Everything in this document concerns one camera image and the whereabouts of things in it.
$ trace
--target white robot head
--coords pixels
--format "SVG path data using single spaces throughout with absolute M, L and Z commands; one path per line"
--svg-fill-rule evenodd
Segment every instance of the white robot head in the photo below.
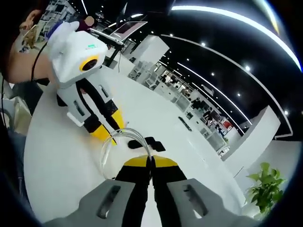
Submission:
M 63 22 L 50 37 L 47 46 L 59 85 L 82 79 L 102 65 L 107 46 L 85 31 L 75 32 L 73 23 Z

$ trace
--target black ceiling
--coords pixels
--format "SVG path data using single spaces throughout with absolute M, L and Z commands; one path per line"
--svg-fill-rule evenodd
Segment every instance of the black ceiling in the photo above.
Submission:
M 85 14 L 81 0 L 69 0 L 69 2 L 73 2 L 77 9 Z M 105 14 L 105 19 L 112 22 L 116 21 L 119 12 L 117 8 L 121 8 L 123 5 L 121 2 L 84 0 L 89 15 L 95 17 L 95 13 L 101 10 Z M 165 11 L 163 2 L 165 1 L 162 1 L 160 8 L 162 12 Z M 279 37 L 294 50 L 299 60 L 302 59 L 302 46 L 299 43 L 300 32 L 302 32 L 302 26 L 299 23 L 303 21 L 302 16 L 291 1 L 285 4 L 278 0 L 270 2 L 280 15 Z M 199 5 L 226 9 L 249 17 L 276 34 L 267 17 L 252 0 L 176 0 L 174 5 Z M 197 43 L 205 42 L 208 47 L 226 55 L 240 65 L 249 65 L 251 73 L 267 87 L 281 107 L 289 111 L 288 119 L 294 130 L 294 136 L 283 138 L 283 140 L 302 140 L 303 74 L 285 51 L 270 38 L 233 18 L 206 12 L 171 11 L 169 15 L 166 12 L 147 13 L 144 20 L 147 20 L 148 24 L 142 27 L 142 33 L 136 32 L 131 37 L 137 42 L 150 35 L 151 31 L 154 32 L 154 35 L 159 36 L 173 34 Z M 186 82 L 189 84 L 194 82 L 199 86 L 203 84 L 211 88 L 199 77 L 177 65 L 177 62 L 214 84 L 248 118 L 255 117 L 261 109 L 270 105 L 281 121 L 277 134 L 289 133 L 287 124 L 272 99 L 257 82 L 241 69 L 221 56 L 197 45 L 170 37 L 162 36 L 161 38 L 172 51 L 172 53 L 167 52 L 166 57 L 163 57 L 161 61 L 168 64 L 171 70 L 178 68 L 179 72 L 185 76 L 183 79 Z M 216 99 L 218 104 L 229 112 L 238 124 L 245 121 L 235 107 L 220 93 L 215 91 L 214 97 L 218 97 Z

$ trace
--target potted plant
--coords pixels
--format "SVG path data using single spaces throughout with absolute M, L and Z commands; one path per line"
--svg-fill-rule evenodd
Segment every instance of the potted plant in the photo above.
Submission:
M 278 169 L 269 169 L 269 163 L 262 162 L 260 166 L 260 172 L 247 177 L 257 183 L 256 186 L 249 189 L 249 194 L 252 196 L 251 203 L 256 202 L 260 213 L 265 215 L 282 198 L 283 191 L 279 189 L 279 185 L 284 180 L 280 178 Z

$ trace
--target desk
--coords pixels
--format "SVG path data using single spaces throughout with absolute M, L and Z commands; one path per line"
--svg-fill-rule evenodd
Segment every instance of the desk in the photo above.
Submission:
M 165 99 L 171 101 L 174 98 L 177 99 L 177 95 L 172 91 L 165 83 L 160 82 L 159 85 L 154 89 L 154 92 L 163 96 Z
M 240 213 L 245 198 L 233 176 L 173 103 L 105 66 L 98 73 L 107 80 L 128 127 L 161 141 L 166 148 L 161 156 L 176 161 L 188 179 L 196 178 L 219 194 L 228 210 Z M 178 116 L 184 116 L 192 132 Z M 118 172 L 129 157 L 145 153 L 128 150 L 124 138 L 118 144 L 108 157 L 110 174 Z M 85 194 L 104 181 L 98 170 L 101 146 L 66 116 L 66 107 L 57 105 L 55 89 L 48 86 L 33 114 L 24 155 L 27 193 L 38 220 L 69 215 Z M 143 227 L 161 226 L 152 192 L 150 185 Z

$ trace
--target computer screen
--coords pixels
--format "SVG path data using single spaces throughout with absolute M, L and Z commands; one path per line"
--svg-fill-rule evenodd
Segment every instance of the computer screen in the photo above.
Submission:
M 119 27 L 116 31 L 110 34 L 111 37 L 117 38 L 120 41 L 127 39 L 132 33 L 137 31 L 140 27 L 146 25 L 146 21 L 131 21 L 126 22 L 124 25 Z

